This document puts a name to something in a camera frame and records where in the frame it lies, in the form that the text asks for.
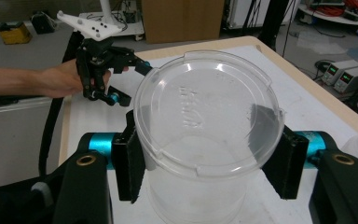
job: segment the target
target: yellow device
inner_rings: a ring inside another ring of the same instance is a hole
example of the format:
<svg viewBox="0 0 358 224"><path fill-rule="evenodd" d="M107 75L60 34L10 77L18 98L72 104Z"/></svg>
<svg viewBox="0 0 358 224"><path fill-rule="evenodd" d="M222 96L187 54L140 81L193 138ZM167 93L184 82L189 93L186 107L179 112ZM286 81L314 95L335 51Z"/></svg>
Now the yellow device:
<svg viewBox="0 0 358 224"><path fill-rule="evenodd" d="M14 25L7 25L5 22L0 23L0 36L7 45L25 44L32 39L32 35L22 21Z"/></svg>

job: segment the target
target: person's forearm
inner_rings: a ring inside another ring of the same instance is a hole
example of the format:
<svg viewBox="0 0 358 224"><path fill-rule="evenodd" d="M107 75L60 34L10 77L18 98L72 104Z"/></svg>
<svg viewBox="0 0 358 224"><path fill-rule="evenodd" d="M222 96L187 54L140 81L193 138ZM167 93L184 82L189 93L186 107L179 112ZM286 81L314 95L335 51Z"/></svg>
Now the person's forearm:
<svg viewBox="0 0 358 224"><path fill-rule="evenodd" d="M0 95L38 95L38 71L0 68Z"/></svg>

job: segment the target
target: plastic jar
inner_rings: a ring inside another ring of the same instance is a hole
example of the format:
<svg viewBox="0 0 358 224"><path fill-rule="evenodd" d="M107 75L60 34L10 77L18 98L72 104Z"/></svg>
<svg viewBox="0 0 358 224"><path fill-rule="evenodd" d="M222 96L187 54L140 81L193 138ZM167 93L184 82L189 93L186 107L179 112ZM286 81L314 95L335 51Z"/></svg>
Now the plastic jar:
<svg viewBox="0 0 358 224"><path fill-rule="evenodd" d="M284 115L269 77L243 58L193 51L142 81L134 115L149 200L166 223L228 223L268 160Z"/></svg>

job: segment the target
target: gray floor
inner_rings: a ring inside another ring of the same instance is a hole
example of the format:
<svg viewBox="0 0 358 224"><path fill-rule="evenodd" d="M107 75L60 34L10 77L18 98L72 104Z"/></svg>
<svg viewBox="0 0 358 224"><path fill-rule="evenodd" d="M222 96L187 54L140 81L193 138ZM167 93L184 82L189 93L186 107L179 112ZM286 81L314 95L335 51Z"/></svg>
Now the gray floor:
<svg viewBox="0 0 358 224"><path fill-rule="evenodd" d="M287 33L288 25L282 26L277 38L277 52L283 55L284 50L283 57L310 78L315 78L317 69L314 64L320 60L339 62L351 59L347 53L318 54L312 49L298 47L296 35L306 31L318 34L315 28L329 35L345 36L341 38L329 36L328 40L332 44L337 43L344 49L358 48L358 36L355 33L357 27L355 26L327 21L308 25L294 21L290 25L289 33ZM61 30L56 31L54 35L36 35L34 33L33 40L27 45L5 46L0 40L0 66L40 69L59 63L66 46L66 41L62 41L62 39L69 38L71 32L71 28L63 25ZM236 37L239 36L239 33L238 30L222 31L220 38ZM197 42L199 41L150 45L146 44L144 39L135 41L133 36L116 38L116 46L134 49L135 51L163 49ZM342 97L331 88L326 89L336 97ZM48 105L43 105L32 110L0 114L0 185L37 175L38 149L47 113ZM56 132L49 159L50 171L57 164L59 142L60 133Z"/></svg>

